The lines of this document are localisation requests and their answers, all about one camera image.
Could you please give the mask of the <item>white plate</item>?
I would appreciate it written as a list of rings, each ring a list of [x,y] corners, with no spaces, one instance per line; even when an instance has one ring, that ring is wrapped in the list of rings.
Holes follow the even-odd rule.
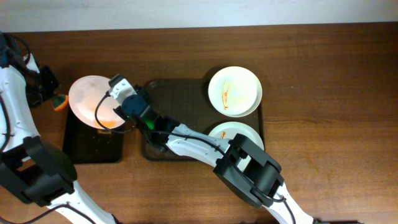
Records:
[[[262,100],[262,86],[250,70],[230,66],[222,68],[211,78],[208,97],[221,114],[239,118],[251,114]]]
[[[245,135],[256,145],[258,145],[263,151],[265,151],[264,143],[260,135],[252,127],[244,123],[229,121],[219,124],[210,131],[209,136],[220,139],[233,139],[237,134]],[[250,161],[250,156],[247,156],[245,159],[239,159],[237,161],[237,167],[240,169],[240,171],[243,172],[244,168],[246,168]],[[216,165],[216,159],[206,159],[202,162],[212,167],[215,167]]]

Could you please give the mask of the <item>white plate stained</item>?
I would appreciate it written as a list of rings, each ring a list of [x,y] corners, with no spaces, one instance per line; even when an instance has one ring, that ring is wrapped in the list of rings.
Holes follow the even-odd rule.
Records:
[[[103,129],[95,120],[95,109],[110,89],[109,81],[107,77],[90,75],[79,78],[69,89],[68,102],[74,115],[92,128]],[[112,97],[105,99],[97,112],[100,123],[109,129],[124,124],[125,121],[113,111],[118,106],[118,102]]]

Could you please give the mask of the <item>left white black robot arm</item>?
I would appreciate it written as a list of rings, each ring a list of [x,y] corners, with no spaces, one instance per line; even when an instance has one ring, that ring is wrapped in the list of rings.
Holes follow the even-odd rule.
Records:
[[[28,75],[43,70],[32,54],[1,59],[1,186],[21,202],[58,212],[72,223],[117,223],[82,189],[72,161],[41,138],[30,112]]]

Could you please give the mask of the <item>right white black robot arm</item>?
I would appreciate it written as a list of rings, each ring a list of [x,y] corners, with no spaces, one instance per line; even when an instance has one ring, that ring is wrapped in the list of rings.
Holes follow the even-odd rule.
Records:
[[[130,119],[151,146],[212,166],[237,197],[254,208],[265,208],[279,223],[316,222],[289,194],[280,164],[248,137],[214,138],[163,117],[152,109],[139,86],[124,83],[107,94],[119,104],[116,114]]]

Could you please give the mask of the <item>orange green sponge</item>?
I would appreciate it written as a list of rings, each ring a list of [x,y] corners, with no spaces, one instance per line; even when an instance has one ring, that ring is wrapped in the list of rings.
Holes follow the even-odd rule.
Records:
[[[52,97],[52,108],[54,111],[61,111],[68,105],[68,95],[55,95]]]

